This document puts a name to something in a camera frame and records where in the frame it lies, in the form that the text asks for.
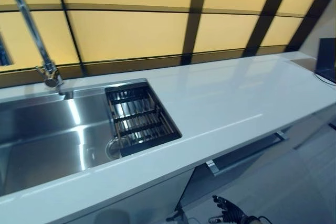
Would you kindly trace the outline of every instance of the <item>white countertop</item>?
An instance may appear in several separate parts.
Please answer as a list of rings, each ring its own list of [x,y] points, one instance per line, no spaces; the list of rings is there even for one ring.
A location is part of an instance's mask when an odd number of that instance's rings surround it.
[[[65,86],[147,78],[182,138],[0,197],[2,224],[47,223],[183,172],[336,103],[336,89],[289,59],[300,52],[67,80]],[[47,91],[0,89],[2,99]]]

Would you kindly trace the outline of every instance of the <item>chrome faucet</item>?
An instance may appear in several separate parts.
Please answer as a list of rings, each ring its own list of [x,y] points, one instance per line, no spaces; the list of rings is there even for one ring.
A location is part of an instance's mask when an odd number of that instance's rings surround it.
[[[43,77],[44,83],[49,87],[59,87],[63,84],[63,80],[59,75],[55,63],[49,58],[46,47],[38,33],[37,27],[30,15],[28,5],[25,0],[15,0],[19,11],[22,13],[24,20],[29,28],[30,34],[43,58],[43,67],[36,66],[35,69]],[[4,52],[3,58],[8,58],[8,54]],[[10,60],[4,60],[6,65],[11,64]]]

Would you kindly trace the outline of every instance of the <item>backsplash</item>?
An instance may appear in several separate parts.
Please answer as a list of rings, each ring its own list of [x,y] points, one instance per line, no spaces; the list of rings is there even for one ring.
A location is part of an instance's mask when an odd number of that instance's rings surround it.
[[[298,50],[329,0],[26,0],[66,78]],[[0,87],[40,82],[38,50],[14,0],[0,0],[14,62]]]

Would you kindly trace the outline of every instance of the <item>drawer handle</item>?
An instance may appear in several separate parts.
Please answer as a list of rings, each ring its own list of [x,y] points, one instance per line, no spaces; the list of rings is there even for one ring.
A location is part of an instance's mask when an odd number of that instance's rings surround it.
[[[221,170],[218,169],[218,167],[216,166],[215,162],[212,159],[210,159],[209,161],[207,161],[205,163],[208,166],[208,168],[210,169],[210,171],[212,172],[212,174],[216,177],[216,176],[218,176],[222,173],[228,172],[229,170],[232,170],[233,168],[235,168],[235,167],[237,167],[237,166],[239,166],[243,163],[246,163],[246,162],[248,162],[248,161],[250,161],[250,160],[252,160],[252,159],[254,159],[258,156],[262,156],[262,154],[264,154],[266,152],[266,150],[268,150],[269,148],[283,142],[284,140],[289,139],[289,137],[282,131],[277,131],[276,133],[274,133],[274,135],[279,138],[278,141],[276,141],[276,142],[274,142],[274,143],[272,143],[272,144],[270,144],[270,145],[268,145],[268,146],[266,146],[266,147],[264,147],[260,150],[257,150],[256,152],[238,160],[237,162],[235,162],[232,165],[226,166],[225,168],[223,168]]]

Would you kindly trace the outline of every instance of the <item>kitchen sink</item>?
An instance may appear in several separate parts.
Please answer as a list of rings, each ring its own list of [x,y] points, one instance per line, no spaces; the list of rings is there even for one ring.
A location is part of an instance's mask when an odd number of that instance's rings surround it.
[[[0,195],[181,137],[145,79],[0,103]]]

